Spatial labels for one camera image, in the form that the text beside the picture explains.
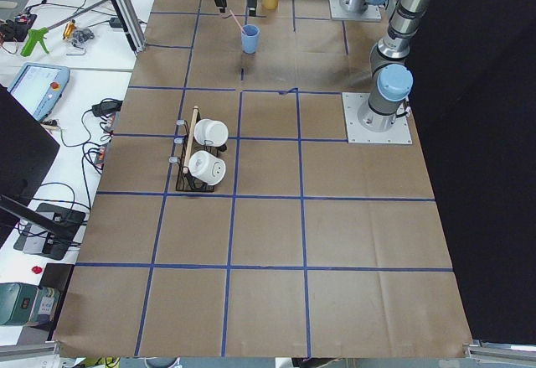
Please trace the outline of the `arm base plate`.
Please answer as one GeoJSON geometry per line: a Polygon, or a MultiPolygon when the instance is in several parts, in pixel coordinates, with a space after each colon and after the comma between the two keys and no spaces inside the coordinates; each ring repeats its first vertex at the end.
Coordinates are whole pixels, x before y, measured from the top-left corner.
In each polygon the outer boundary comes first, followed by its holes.
{"type": "Polygon", "coordinates": [[[408,117],[398,117],[399,106],[391,116],[382,116],[369,108],[369,93],[343,92],[343,111],[350,144],[411,145],[408,117]]]}
{"type": "Polygon", "coordinates": [[[332,20],[379,23],[382,18],[379,7],[365,0],[329,0],[329,7],[332,20]]]}

